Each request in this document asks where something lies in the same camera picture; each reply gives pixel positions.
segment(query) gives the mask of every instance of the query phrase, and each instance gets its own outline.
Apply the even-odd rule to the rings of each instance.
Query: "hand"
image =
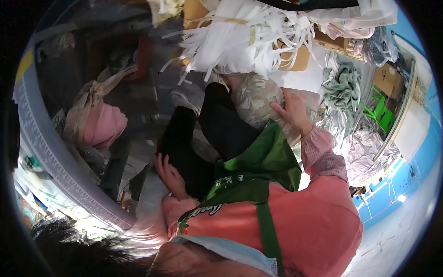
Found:
[[[166,155],[162,163],[162,154],[158,153],[153,158],[155,169],[162,178],[167,188],[172,192],[172,197],[179,201],[186,198],[185,180],[180,175],[179,171],[169,164],[169,156]]]
[[[291,126],[302,136],[306,136],[311,132],[313,126],[311,120],[306,115],[306,108],[300,97],[293,95],[287,89],[283,90],[286,106],[283,109],[279,103],[272,102],[269,104],[282,118],[291,124]]]

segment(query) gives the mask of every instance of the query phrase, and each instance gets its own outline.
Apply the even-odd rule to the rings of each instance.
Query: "gray-green cloth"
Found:
[[[354,114],[360,102],[361,73],[350,62],[344,62],[334,74],[331,68],[323,70],[325,82],[325,104],[328,108],[337,108],[345,112],[347,122],[344,137],[347,137],[354,125]]]

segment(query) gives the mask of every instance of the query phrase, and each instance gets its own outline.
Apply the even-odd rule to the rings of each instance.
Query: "pink shirt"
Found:
[[[309,277],[339,277],[361,242],[363,224],[350,197],[345,160],[332,152],[331,134],[318,128],[302,138],[302,162],[311,182],[289,192],[269,184],[269,208],[285,268],[295,265]],[[194,199],[163,200],[168,237],[177,235],[177,221],[199,204]],[[226,238],[263,252],[256,206],[232,203],[194,213],[187,235]]]

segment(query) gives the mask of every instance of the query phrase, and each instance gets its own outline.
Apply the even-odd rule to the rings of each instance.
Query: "green apron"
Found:
[[[252,202],[256,205],[260,239],[266,257],[276,258],[278,276],[284,268],[277,234],[268,205],[269,182],[276,181],[288,191],[297,191],[300,166],[280,126],[269,121],[260,136],[241,155],[216,165],[216,179],[206,201],[179,219],[179,234],[199,208],[220,204]]]

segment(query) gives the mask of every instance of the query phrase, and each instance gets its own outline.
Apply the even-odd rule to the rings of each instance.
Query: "green stool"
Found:
[[[374,111],[371,111],[370,108],[365,106],[366,113],[363,113],[364,115],[368,117],[372,117],[377,121],[377,123],[380,125],[380,128],[385,132],[389,133],[392,129],[392,126],[395,122],[395,115],[386,108],[385,106],[385,97],[378,91],[375,87],[372,87],[380,96],[372,96],[373,99],[378,99],[377,106],[375,107]]]

